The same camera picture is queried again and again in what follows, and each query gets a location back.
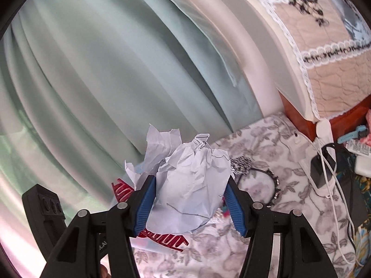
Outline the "black beaded headband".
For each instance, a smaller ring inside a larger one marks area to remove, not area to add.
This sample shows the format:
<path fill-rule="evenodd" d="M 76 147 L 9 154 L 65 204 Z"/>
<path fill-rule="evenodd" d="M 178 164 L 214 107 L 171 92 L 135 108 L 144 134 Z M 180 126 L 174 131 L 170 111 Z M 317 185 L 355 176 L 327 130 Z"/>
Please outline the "black beaded headband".
<path fill-rule="evenodd" d="M 268 208 L 274 206 L 280 195 L 279 179 L 270 170 L 254 167 L 234 171 L 235 181 L 239 189 L 246 191 L 253 201 L 261 202 Z"/>

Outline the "leopard print scrunchie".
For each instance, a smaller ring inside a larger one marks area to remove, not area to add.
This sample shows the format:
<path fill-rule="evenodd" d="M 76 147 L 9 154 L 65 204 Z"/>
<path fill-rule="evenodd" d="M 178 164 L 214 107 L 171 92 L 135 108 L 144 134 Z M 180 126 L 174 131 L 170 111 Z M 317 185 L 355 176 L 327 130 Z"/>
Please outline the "leopard print scrunchie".
<path fill-rule="evenodd" d="M 231 169 L 235 175 L 247 175 L 252 168 L 252 160 L 245 156 L 231 158 Z"/>

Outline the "white paper ball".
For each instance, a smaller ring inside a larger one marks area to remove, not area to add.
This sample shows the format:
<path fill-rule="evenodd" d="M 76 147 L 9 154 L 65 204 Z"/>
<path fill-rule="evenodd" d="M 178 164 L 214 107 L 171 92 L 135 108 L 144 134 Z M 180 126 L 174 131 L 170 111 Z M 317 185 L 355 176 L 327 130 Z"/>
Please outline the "white paper ball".
<path fill-rule="evenodd" d="M 156 179 L 146 228 L 157 234 L 185 235 L 207 224 L 219 207 L 231 176 L 231 159 L 208 144 L 208 134 L 182 142 L 179 129 L 160 132 L 150 126 L 143 163 L 125 163 L 135 189 Z"/>

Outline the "red white printed bag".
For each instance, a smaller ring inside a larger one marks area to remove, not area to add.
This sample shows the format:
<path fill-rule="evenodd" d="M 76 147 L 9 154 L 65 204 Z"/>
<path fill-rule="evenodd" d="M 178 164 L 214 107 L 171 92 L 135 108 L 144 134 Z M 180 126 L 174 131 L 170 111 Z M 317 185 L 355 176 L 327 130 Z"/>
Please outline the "red white printed bag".
<path fill-rule="evenodd" d="M 134 189 L 118 178 L 116 182 L 111 183 L 114 199 L 112 204 L 127 202 Z M 183 252 L 189 246 L 188 240 L 182 235 L 173 234 L 155 234 L 144 229 L 136 238 L 130 238 L 132 247 L 136 249 L 147 250 L 156 253 L 170 254 L 173 252 Z"/>

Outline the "floral grey table cloth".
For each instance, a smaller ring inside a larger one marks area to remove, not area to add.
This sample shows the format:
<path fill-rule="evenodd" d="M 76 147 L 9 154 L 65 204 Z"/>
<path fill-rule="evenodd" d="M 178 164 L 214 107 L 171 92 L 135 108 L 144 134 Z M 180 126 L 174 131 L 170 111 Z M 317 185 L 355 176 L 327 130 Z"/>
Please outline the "floral grey table cloth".
<path fill-rule="evenodd" d="M 302 167 L 293 161 L 286 140 L 293 124 L 282 113 L 262 119 L 213 143 L 233 158 L 246 156 L 258 169 L 270 169 L 279 179 L 274 211 L 300 210 L 321 240 L 338 277 L 352 277 L 355 249 L 348 240 L 346 207 L 337 191 L 333 198 L 318 196 Z M 220 211 L 204 228 L 188 235 L 183 252 L 160 254 L 134 250 L 141 277 L 238 277 L 248 239 Z"/>

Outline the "black power adapter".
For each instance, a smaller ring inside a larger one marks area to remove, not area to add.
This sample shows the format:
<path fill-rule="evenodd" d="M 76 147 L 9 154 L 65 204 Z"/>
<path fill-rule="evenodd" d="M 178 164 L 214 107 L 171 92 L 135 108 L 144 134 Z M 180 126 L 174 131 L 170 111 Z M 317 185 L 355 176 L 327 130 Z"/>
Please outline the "black power adapter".
<path fill-rule="evenodd" d="M 328 169 L 326 165 L 326 161 L 330 165 L 331 169 L 335 171 L 336 169 L 336 158 L 333 157 L 329 152 L 327 148 L 322 148 L 322 155 L 324 159 L 324 168 L 326 170 L 326 175 L 328 178 L 328 181 L 331 180 L 332 174 L 330 173 L 330 170 Z M 322 187 L 326 187 L 326 182 L 324 179 L 324 172 L 323 172 L 323 166 L 322 166 L 322 161 L 321 161 L 321 156 L 319 154 L 316 154 L 312 159 L 311 159 L 311 178 L 316 185 L 318 189 Z"/>

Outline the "white power strip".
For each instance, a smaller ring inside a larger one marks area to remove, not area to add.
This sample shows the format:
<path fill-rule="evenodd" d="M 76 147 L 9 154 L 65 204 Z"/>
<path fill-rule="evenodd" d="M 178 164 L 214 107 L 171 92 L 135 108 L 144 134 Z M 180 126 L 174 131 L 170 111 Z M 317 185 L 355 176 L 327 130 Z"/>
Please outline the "white power strip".
<path fill-rule="evenodd" d="M 324 168 L 324 159 L 322 155 L 322 148 L 325 148 L 326 144 L 333 143 L 333 133 L 331 130 L 331 124 L 328 119 L 321 119 L 316 124 L 316 138 L 313 142 L 309 141 L 309 145 L 306 148 L 306 155 L 303 160 L 299 162 L 301 165 L 304 173 L 306 174 L 309 184 L 312 186 L 314 192 L 323 198 L 329 198 L 333 194 L 333 190 L 335 188 L 336 182 L 334 177 L 334 171 L 331 169 L 330 165 L 326 161 L 326 165 L 332 174 L 332 178 L 328 181 L 326 170 Z M 336 157 L 335 150 L 333 148 L 328 149 L 328 152 L 333 156 Z M 311 159 L 316 155 L 319 154 L 321 156 L 323 172 L 324 172 L 324 179 L 326 182 L 326 187 L 322 187 L 318 189 L 314 184 L 311 178 Z"/>

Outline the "teal wrist watch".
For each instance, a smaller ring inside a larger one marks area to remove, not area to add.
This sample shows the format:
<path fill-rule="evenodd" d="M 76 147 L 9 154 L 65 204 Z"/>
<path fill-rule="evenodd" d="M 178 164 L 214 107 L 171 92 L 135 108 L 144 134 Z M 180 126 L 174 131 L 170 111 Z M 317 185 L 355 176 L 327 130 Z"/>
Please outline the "teal wrist watch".
<path fill-rule="evenodd" d="M 368 135 L 368 128 L 364 125 L 357 126 L 355 131 L 347 133 L 338 138 L 337 143 L 342 144 L 344 142 L 350 141 L 352 139 L 360 140 Z"/>

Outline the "light green curtain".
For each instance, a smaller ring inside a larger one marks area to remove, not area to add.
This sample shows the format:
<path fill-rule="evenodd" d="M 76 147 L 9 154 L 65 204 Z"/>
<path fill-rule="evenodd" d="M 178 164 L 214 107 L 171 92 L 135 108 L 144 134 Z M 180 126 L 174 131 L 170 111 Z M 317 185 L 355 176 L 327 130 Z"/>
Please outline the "light green curtain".
<path fill-rule="evenodd" d="M 262 117 L 170 0 L 27 0 L 1 39 L 1 211 L 34 184 L 104 209 L 150 126 L 217 140 Z"/>

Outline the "quilted beige lace cover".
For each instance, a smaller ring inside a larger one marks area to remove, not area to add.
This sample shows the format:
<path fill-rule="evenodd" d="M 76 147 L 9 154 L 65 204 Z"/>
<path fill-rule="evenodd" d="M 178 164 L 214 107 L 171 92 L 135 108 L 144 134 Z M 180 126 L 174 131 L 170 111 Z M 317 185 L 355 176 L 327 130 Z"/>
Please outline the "quilted beige lace cover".
<path fill-rule="evenodd" d="M 370 27 L 351 0 L 256 0 L 286 38 L 315 119 L 370 95 Z"/>

